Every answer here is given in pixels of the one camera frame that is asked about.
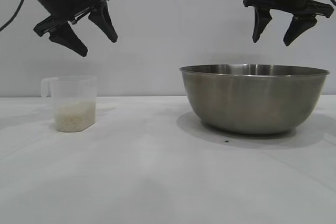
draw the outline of rice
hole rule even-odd
[[[96,122],[95,102],[76,102],[61,106],[55,111],[56,130],[79,132]]]

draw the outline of cup handle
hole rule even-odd
[[[56,79],[57,78],[45,78],[41,81],[41,97],[45,98],[48,96],[50,81]]]

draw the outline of plastic measuring cup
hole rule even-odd
[[[64,76],[41,82],[41,96],[51,89],[56,130],[80,132],[96,122],[97,77]]]

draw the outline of white table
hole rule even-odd
[[[336,96],[273,139],[205,127],[186,97],[99,98],[59,133],[48,102],[0,99],[1,224],[336,223]]]

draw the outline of bowl rim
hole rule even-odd
[[[207,67],[207,66],[276,66],[276,67],[297,67],[297,68],[306,68],[306,69],[314,69],[320,70],[322,73],[315,74],[296,74],[296,75],[276,75],[276,76],[262,76],[262,75],[254,75],[254,74],[231,74],[231,73],[207,73],[207,72],[199,72],[193,70],[186,70],[191,67]],[[204,74],[208,76],[228,76],[228,77],[264,77],[264,78],[290,78],[290,77],[313,77],[313,76],[327,76],[330,74],[330,71],[321,69],[321,68],[313,68],[313,67],[303,67],[303,66],[291,66],[291,65],[271,65],[271,64],[205,64],[205,65],[193,65],[193,66],[184,66],[180,68],[181,72],[185,73],[197,73]]]

